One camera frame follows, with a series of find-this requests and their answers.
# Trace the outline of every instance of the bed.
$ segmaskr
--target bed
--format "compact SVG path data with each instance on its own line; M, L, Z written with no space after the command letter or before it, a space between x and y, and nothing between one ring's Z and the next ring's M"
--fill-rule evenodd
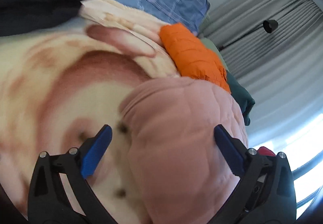
M0 183L26 216L38 154L65 153L109 124L112 143L87 181L118 223L148 224L118 107L144 82L180 77L159 38L167 22L115 0L82 3L80 16L55 28L0 37ZM63 175L62 181L82 213Z

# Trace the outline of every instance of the pink quilted fabric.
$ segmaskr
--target pink quilted fabric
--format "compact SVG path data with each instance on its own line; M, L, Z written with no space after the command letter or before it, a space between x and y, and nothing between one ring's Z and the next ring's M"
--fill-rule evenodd
M240 107L221 87L187 77L143 83L121 103L128 154L154 224L207 223L239 178L213 138L222 124L248 145Z

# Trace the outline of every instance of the orange jacket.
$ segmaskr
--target orange jacket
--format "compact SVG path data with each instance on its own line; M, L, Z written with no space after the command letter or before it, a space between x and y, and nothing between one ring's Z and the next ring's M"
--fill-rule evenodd
M227 92L227 71L219 57L207 49L181 23L163 26L159 34L182 76L210 81Z

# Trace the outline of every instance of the window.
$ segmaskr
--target window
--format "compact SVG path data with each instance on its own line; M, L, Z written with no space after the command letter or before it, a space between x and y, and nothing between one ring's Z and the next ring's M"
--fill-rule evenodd
M275 154L280 151L284 152L287 155L291 170L294 171L322 152L322 132L323 113L317 116L312 122L303 127L296 134L289 137L285 142L284 148L276 150L274 143L269 141L255 147L255 149L264 146L272 150ZM313 169L294 181L297 202L305 199L323 185L322 172L323 162L320 162ZM311 201L312 199L297 209L297 217L306 210Z

